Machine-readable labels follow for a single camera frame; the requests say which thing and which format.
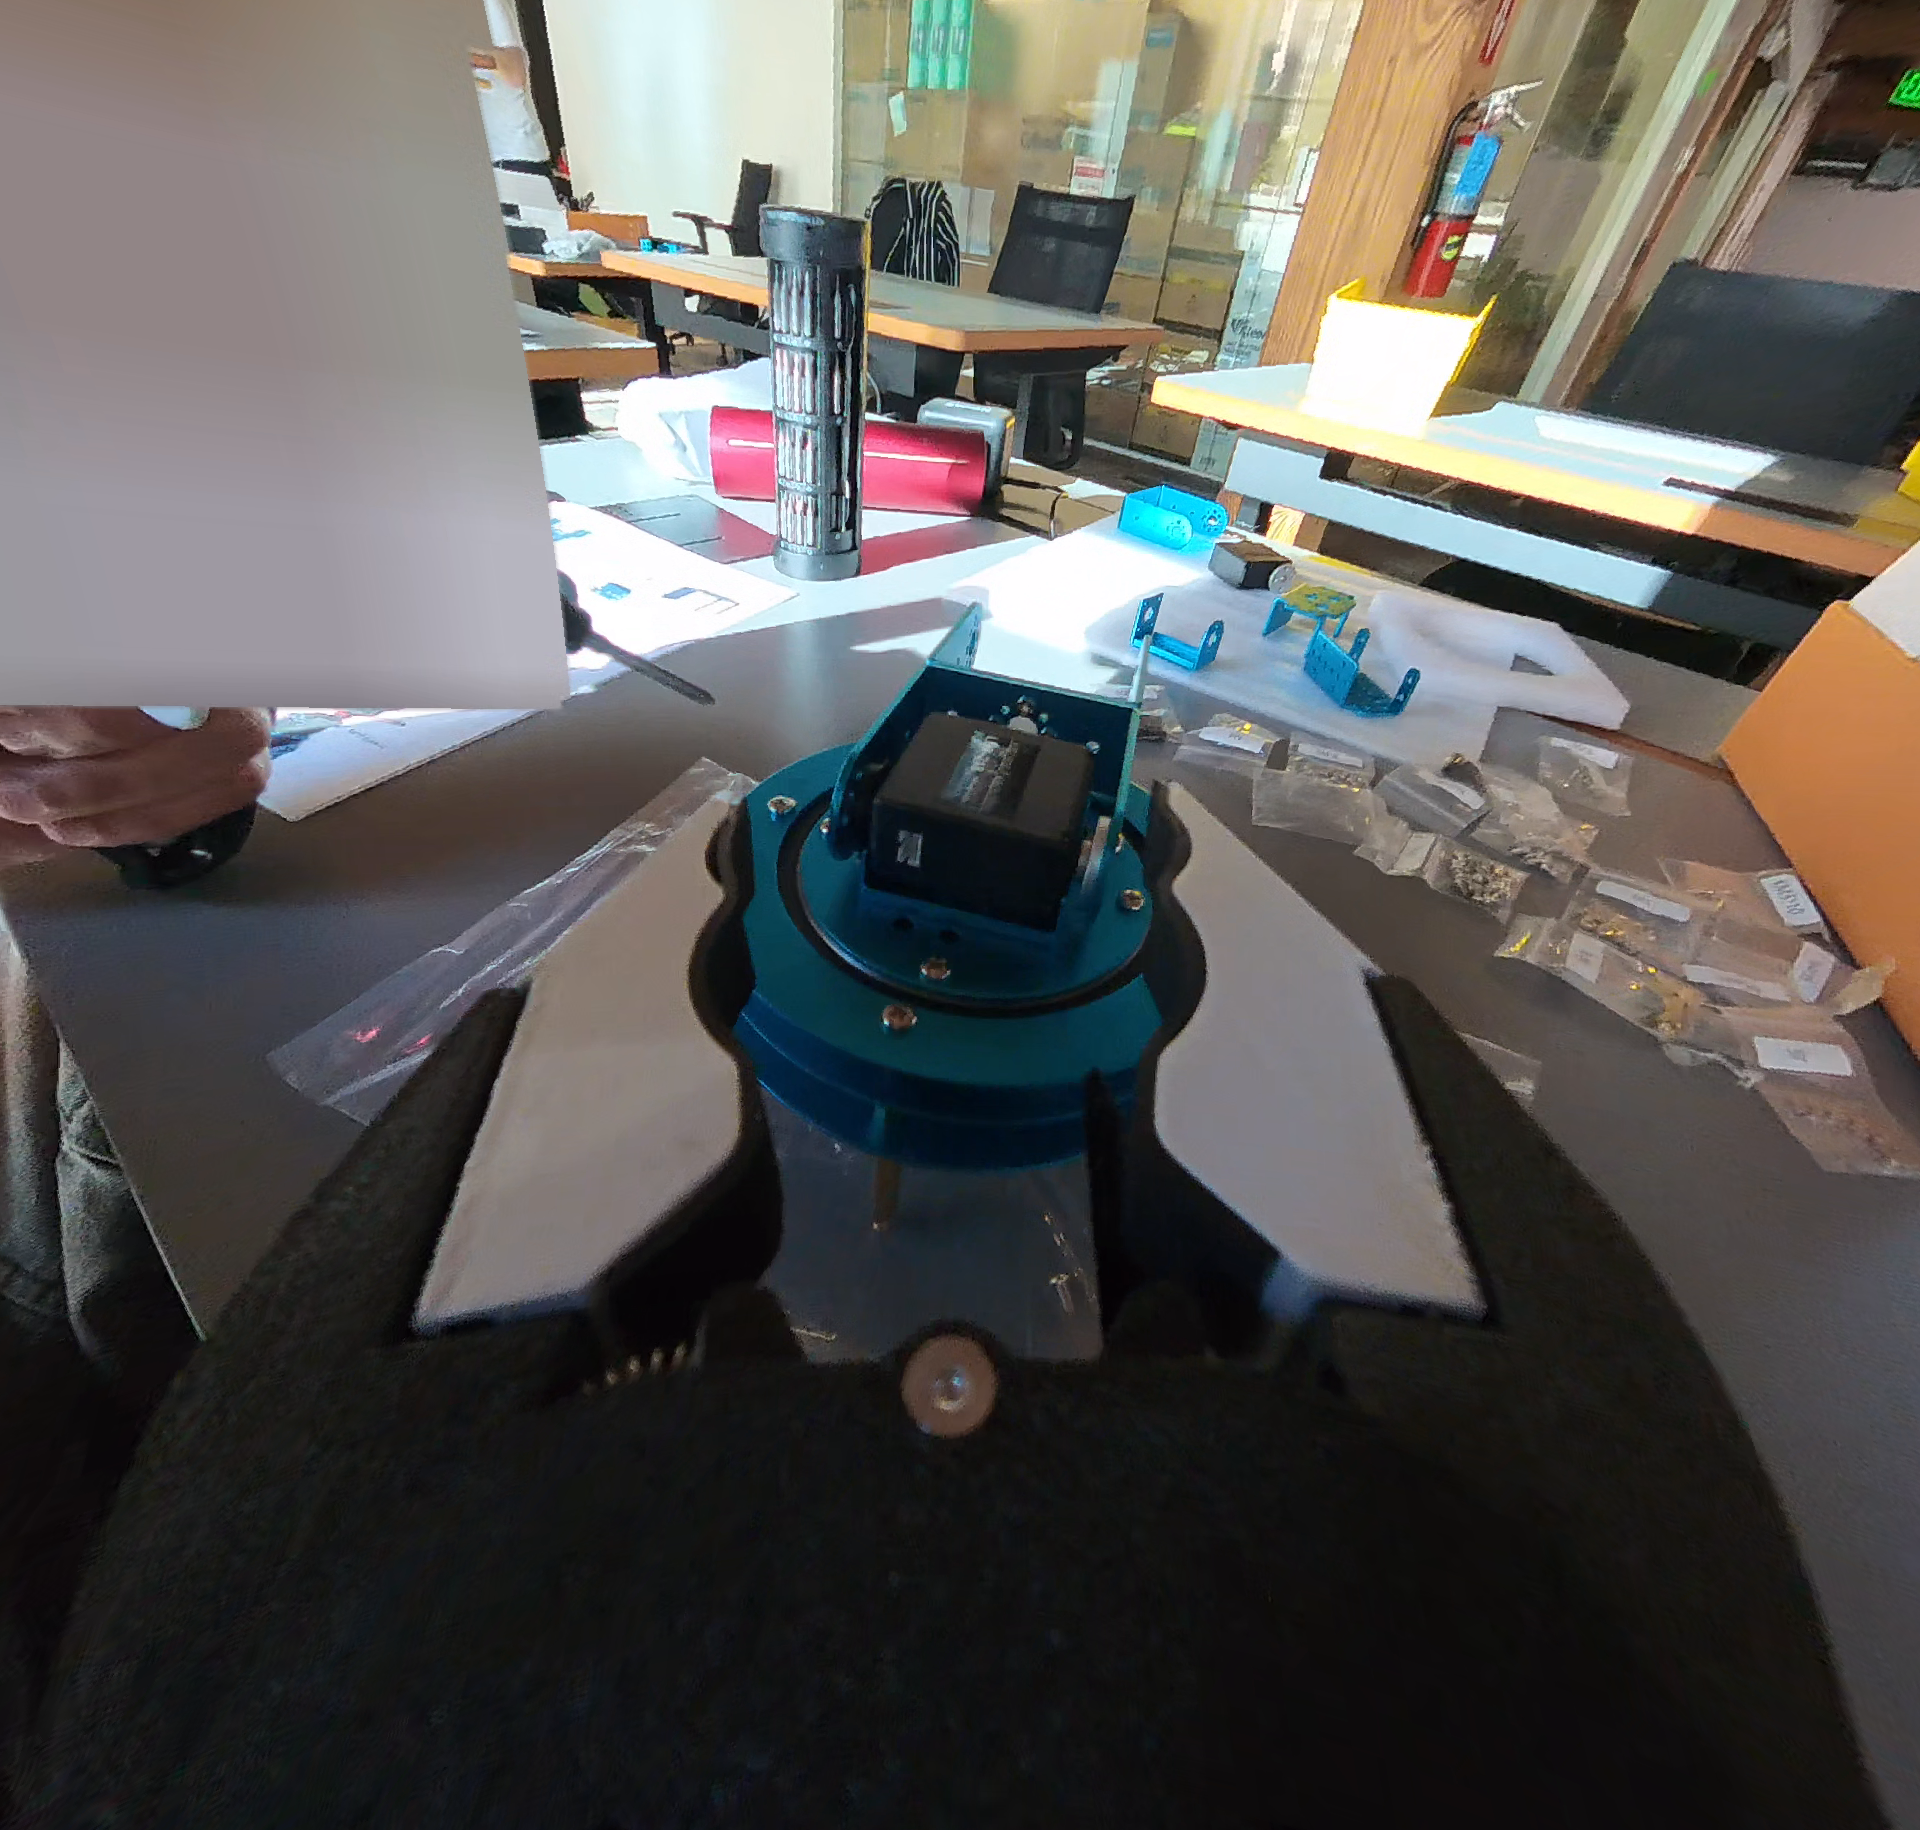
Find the black mesh office chair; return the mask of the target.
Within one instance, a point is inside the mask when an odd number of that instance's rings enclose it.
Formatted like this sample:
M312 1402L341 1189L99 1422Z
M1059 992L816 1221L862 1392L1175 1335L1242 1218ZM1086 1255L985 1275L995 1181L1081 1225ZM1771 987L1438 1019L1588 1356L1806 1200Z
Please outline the black mesh office chair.
M989 294L1101 317L1134 208L1133 197L1081 197L1022 181Z

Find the red screwdriver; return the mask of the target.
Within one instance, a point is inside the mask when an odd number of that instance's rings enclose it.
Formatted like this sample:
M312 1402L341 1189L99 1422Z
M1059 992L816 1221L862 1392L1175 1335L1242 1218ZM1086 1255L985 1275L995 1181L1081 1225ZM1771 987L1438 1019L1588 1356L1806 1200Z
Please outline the red screwdriver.
M571 656L592 653L596 656L612 661L614 666L623 666L629 672L642 676L674 692L677 697L692 705L699 705L705 709L717 706L717 697L712 695L712 691L701 685L695 685L692 680L665 668L659 662L638 656L637 653L612 642L606 635L602 635L594 627L594 621L591 618L588 611L585 609L577 584L564 571L559 572L559 590L560 590L562 638L564 638L567 653Z

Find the white instruction sheet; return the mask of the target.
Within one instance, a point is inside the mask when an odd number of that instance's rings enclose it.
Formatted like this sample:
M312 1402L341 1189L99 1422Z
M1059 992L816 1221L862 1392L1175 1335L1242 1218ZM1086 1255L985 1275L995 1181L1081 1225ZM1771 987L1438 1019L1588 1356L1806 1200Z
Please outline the white instruction sheet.
M559 569L592 631L650 662L736 632L795 594L579 502L552 502L549 514ZM285 709L260 807L299 823L523 719L523 710L479 709Z

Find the yellow plastic bin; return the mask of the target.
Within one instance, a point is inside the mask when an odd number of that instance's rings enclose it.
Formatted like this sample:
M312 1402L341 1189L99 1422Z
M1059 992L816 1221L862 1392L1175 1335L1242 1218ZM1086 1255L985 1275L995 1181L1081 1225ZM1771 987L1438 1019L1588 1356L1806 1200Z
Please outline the yellow plastic bin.
M1301 413L1397 434L1424 428L1475 352L1492 307L1477 315L1391 307L1354 280L1327 298Z

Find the person's left hand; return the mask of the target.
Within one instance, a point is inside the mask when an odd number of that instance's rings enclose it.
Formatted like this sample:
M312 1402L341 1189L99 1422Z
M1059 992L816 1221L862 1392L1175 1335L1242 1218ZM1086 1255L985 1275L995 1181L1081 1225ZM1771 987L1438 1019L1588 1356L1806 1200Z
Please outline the person's left hand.
M275 712L215 709L181 732L140 709L2 709L2 866L154 847L253 807Z

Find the orange cardboard box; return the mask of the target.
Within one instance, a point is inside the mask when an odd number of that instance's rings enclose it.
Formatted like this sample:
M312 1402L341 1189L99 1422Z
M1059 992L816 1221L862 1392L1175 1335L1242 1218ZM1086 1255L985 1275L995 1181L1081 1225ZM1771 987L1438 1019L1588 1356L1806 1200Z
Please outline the orange cardboard box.
M1918 1048L1916 553L1825 611L1722 744L1736 784Z

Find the wooden office desk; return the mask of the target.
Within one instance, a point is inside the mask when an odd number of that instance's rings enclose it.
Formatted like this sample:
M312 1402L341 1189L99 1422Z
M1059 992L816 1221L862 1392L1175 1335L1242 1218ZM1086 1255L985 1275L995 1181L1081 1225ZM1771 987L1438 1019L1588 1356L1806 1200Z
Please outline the wooden office desk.
M650 284L665 331L687 333L727 351L767 357L771 333L754 320L699 310L695 301L724 301L754 310L771 302L767 258L605 253L608 279ZM871 273L866 296L868 379L876 391L913 397L918 361L933 354L990 357L1019 387L1019 452L1032 426L1032 379L1085 379L1095 367L1165 337L1154 322L1041 307L957 286Z

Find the blue box-shaped bracket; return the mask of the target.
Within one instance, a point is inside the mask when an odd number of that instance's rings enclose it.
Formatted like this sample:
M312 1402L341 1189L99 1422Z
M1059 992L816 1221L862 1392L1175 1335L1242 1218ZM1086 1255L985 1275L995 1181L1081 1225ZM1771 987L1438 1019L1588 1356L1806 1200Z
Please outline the blue box-shaped bracket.
M1124 494L1116 530L1159 554L1205 563L1230 530L1230 514L1217 499L1161 484Z

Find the white side desk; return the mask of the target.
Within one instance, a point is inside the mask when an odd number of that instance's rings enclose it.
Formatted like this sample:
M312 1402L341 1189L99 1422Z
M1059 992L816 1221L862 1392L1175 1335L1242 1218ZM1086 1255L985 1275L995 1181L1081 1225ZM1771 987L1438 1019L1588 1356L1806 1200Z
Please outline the white side desk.
M1235 496L1771 653L1916 544L1886 470L1459 392L1401 432L1308 415L1307 384L1187 372L1154 407L1235 434Z

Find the blue toy robot arm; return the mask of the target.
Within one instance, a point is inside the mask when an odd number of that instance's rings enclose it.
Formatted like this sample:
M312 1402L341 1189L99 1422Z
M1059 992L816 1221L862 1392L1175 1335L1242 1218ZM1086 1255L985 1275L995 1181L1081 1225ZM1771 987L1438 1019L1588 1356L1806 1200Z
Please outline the blue toy robot arm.
M1134 1100L1170 823L1134 780L1127 692L978 664L966 609L859 740L792 763L743 818L760 1084L880 1165L1019 1172Z

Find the black bit holder cylinder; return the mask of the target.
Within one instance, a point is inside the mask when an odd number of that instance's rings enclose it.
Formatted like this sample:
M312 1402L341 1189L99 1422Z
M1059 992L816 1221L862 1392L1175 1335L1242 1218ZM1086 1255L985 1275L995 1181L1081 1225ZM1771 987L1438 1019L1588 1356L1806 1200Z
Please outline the black bit holder cylinder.
M799 581L861 572L868 227L764 208L773 362L777 569Z

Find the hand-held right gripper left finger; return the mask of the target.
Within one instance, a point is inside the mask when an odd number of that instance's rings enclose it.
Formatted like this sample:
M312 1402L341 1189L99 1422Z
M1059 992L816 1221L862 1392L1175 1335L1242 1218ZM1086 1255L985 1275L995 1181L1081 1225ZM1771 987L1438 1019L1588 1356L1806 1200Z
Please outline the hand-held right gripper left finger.
M420 1335L594 1313L681 1339L710 1295L771 1270L784 1199L739 1038L754 891L750 812L712 796L541 960Z

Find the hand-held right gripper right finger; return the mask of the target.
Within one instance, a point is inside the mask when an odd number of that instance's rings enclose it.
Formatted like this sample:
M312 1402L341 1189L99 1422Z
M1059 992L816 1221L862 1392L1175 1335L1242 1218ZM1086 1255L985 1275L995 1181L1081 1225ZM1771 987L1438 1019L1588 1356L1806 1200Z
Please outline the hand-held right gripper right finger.
M1370 960L1184 787L1150 795L1142 878L1159 1026L1099 1111L1105 1321L1170 1287L1203 1325L1483 1323Z

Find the red metal case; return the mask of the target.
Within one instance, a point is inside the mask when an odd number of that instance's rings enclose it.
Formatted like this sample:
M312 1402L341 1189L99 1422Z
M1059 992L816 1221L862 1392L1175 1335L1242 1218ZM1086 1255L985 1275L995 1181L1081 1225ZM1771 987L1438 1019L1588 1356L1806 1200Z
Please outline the red metal case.
M862 501L871 511L972 516L996 496L1013 454L1017 413L1005 404L935 399L921 421L868 416L862 432ZM775 415L718 404L708 416L708 459L721 499L775 502Z

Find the red fire extinguisher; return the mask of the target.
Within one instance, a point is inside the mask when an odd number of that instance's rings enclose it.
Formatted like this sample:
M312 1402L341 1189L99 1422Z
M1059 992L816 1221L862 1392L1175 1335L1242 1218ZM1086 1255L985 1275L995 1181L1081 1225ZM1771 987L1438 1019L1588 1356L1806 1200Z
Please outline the red fire extinguisher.
M1452 286L1502 155L1502 131L1529 131L1520 99L1542 85L1534 78L1496 86L1455 115L1410 241L1403 279L1407 298L1438 301Z

